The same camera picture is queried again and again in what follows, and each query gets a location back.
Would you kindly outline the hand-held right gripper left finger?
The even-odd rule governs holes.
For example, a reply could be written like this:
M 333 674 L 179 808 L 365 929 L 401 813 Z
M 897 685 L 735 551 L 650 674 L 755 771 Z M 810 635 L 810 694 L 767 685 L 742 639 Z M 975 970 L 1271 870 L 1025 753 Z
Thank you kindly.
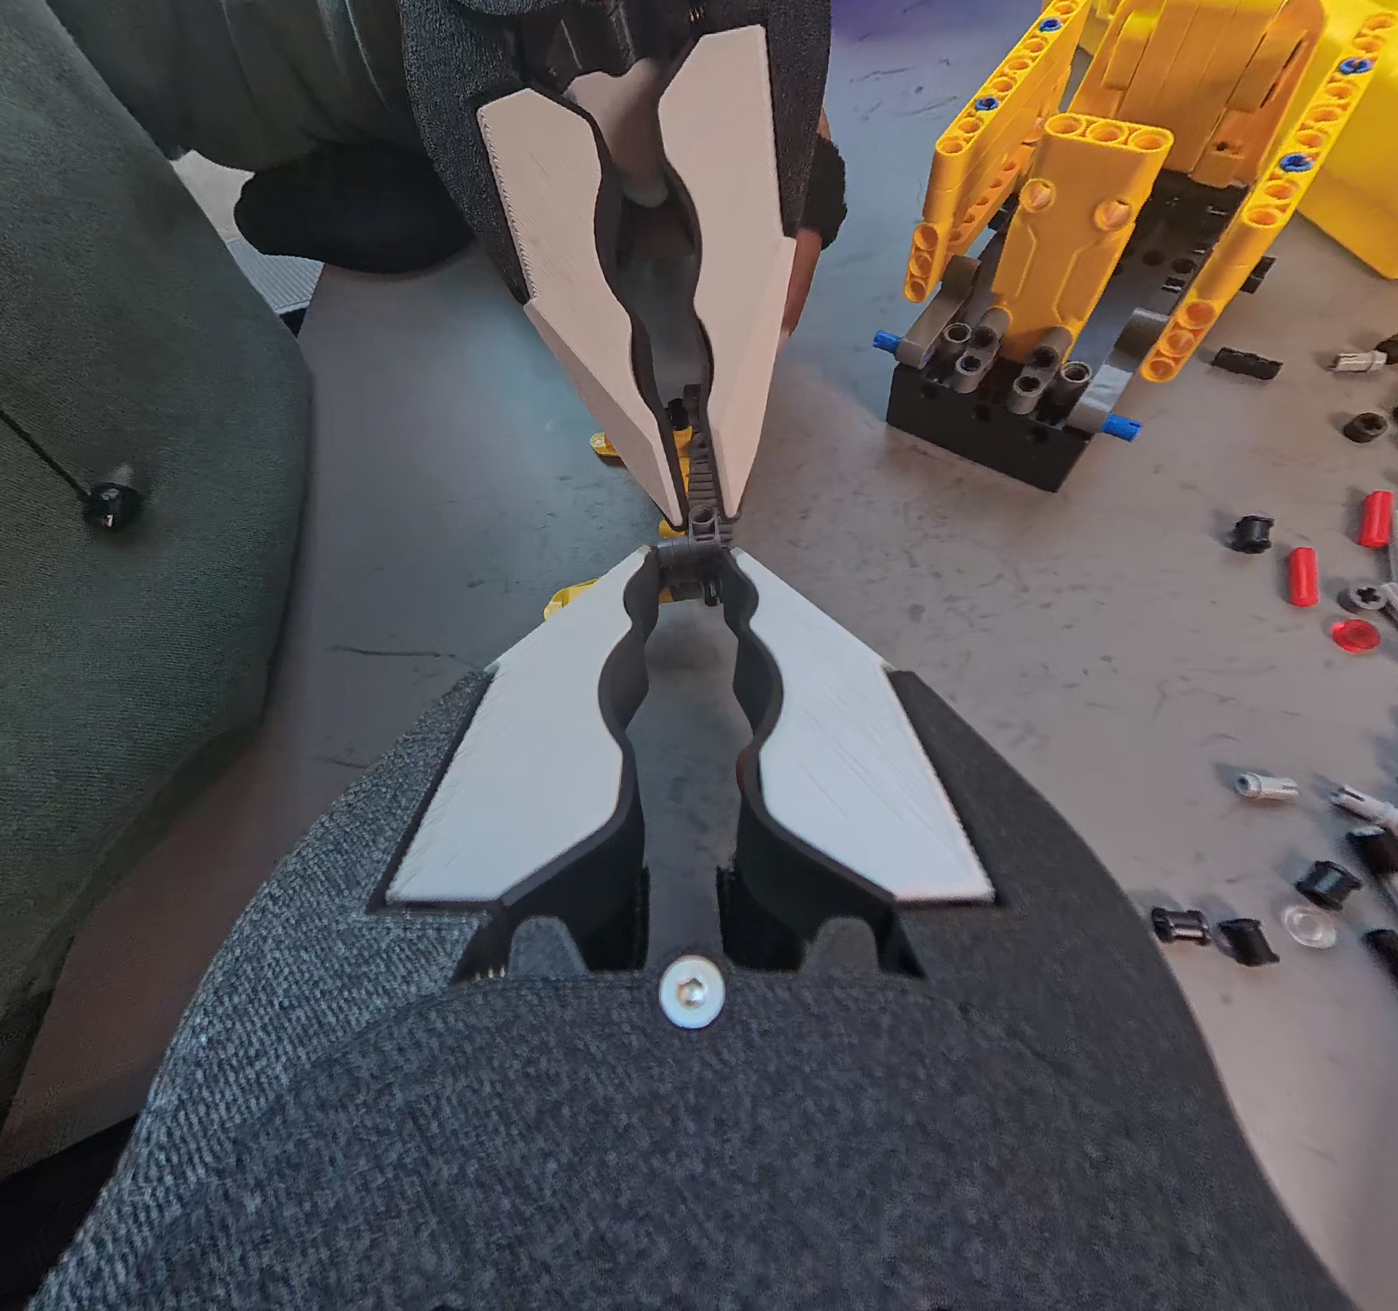
M 497 933 L 560 919 L 585 948 L 644 879 L 629 725 L 650 694 L 658 551 L 629 555 L 494 670 L 425 789 L 391 910 L 489 912 Z

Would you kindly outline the pile of small lego pins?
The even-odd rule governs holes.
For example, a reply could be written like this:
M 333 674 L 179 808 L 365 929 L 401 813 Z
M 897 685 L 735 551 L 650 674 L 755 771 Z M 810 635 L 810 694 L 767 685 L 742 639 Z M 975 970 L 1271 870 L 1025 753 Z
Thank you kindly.
M 1149 545 L 1168 657 L 1133 730 L 1124 839 L 1149 905 L 1238 969 L 1354 960 L 1396 1000 L 1396 369 L 1258 378 L 1211 351 L 1185 508 Z

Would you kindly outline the person's black trousers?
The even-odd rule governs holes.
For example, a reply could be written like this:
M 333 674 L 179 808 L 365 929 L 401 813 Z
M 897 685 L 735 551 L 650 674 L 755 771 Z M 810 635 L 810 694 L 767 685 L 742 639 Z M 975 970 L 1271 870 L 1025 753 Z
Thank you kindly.
M 63 1251 L 76 1243 L 103 1184 L 117 1176 L 130 1126 L 134 1116 L 0 1179 L 5 1311 L 19 1311 L 38 1296 Z

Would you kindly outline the yellow black lego robot model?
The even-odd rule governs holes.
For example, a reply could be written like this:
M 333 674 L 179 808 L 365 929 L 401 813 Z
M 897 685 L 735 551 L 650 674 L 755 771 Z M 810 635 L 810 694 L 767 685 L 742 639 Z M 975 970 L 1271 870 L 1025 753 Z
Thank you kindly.
M 1269 280 L 1396 40 L 1396 10 L 1326 49 L 1326 0 L 1115 0 L 1069 93 L 1090 19 L 1045 0 L 941 137 L 921 313 L 875 337 L 896 431 L 1043 492 L 1090 437 L 1133 441 L 1128 384 L 1179 378 Z

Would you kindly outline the person's green sweater torso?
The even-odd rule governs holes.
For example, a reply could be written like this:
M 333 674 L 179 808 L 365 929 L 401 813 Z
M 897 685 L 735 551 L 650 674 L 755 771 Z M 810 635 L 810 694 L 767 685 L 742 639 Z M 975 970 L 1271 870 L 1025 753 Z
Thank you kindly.
M 306 369 L 144 108 L 150 0 L 5 0 L 5 1119 L 66 955 L 257 721 L 306 475 Z

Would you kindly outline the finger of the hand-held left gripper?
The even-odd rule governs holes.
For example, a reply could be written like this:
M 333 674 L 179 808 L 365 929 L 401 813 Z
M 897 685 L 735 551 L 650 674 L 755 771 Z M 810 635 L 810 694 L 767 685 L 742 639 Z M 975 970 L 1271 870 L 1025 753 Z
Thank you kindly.
M 694 313 L 711 341 L 711 448 L 742 508 L 773 397 L 796 237 L 783 235 L 767 29 L 705 35 L 661 93 L 661 147 L 699 222 Z
M 683 479 L 654 341 L 619 296 L 624 197 L 601 131 L 572 98 L 517 89 L 479 108 L 479 140 L 525 276 L 525 316 L 624 467 L 665 520 L 683 529 Z

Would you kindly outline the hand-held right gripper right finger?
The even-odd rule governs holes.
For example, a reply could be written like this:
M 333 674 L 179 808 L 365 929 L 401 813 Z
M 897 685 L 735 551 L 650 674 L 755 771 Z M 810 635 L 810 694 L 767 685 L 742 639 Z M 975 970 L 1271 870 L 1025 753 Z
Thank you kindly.
M 735 700 L 742 897 L 796 943 L 859 919 L 875 933 L 934 905 L 993 905 L 995 886 L 925 753 L 903 677 L 750 555 L 722 561 L 739 644 Z

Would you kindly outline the grey grille yellow lego assembly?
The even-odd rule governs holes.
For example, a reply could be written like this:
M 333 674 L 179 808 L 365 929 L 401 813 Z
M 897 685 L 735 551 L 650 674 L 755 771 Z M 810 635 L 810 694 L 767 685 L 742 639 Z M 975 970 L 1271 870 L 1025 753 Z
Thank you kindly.
M 613 458 L 632 472 L 632 479 L 661 508 L 665 543 L 680 531 L 735 531 L 739 516 L 724 508 L 705 384 L 683 384 L 680 397 L 661 406 L 661 394 L 650 378 L 635 383 L 624 373 L 601 383 L 581 360 L 572 360 L 564 369 L 590 419 L 613 428 Z

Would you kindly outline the yellow lego blade with connector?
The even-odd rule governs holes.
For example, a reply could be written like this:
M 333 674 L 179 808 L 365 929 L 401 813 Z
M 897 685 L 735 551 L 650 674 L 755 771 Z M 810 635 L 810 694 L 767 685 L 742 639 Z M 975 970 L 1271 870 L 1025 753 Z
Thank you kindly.
M 735 551 L 735 531 L 680 531 L 667 543 L 658 543 L 654 555 L 661 561 L 661 604 L 694 604 L 700 600 L 705 607 L 722 604 L 722 573 L 716 561 L 722 555 Z

